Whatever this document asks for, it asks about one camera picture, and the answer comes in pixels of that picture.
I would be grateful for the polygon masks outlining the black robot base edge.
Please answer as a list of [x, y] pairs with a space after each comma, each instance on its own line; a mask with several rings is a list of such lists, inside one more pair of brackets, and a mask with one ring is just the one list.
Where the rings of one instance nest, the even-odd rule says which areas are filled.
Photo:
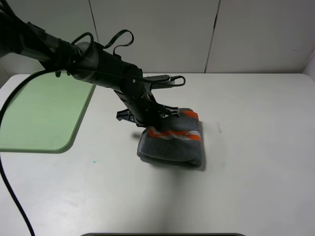
[[239, 233], [86, 233], [81, 236], [244, 236]]

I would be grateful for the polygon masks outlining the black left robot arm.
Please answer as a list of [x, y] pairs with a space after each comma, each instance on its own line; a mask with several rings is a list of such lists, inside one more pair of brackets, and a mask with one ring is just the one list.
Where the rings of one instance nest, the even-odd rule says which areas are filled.
[[15, 53], [35, 59], [44, 72], [57, 77], [62, 71], [76, 80], [112, 89], [126, 106], [117, 112], [118, 120], [139, 127], [158, 124], [166, 117], [177, 117], [179, 109], [156, 102], [152, 90], [175, 87], [175, 77], [168, 75], [144, 77], [140, 68], [125, 62], [120, 55], [108, 53], [107, 46], [95, 42], [91, 33], [66, 42], [45, 30], [23, 22], [6, 1], [0, 3], [0, 54]]

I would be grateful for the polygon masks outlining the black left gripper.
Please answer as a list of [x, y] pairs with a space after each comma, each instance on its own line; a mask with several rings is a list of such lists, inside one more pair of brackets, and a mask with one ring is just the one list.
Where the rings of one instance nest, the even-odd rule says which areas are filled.
[[126, 106], [125, 110], [117, 112], [118, 121], [125, 120], [147, 127], [157, 124], [162, 118], [179, 117], [178, 107], [158, 104], [140, 82], [125, 82], [120, 86], [120, 91], [114, 92]]

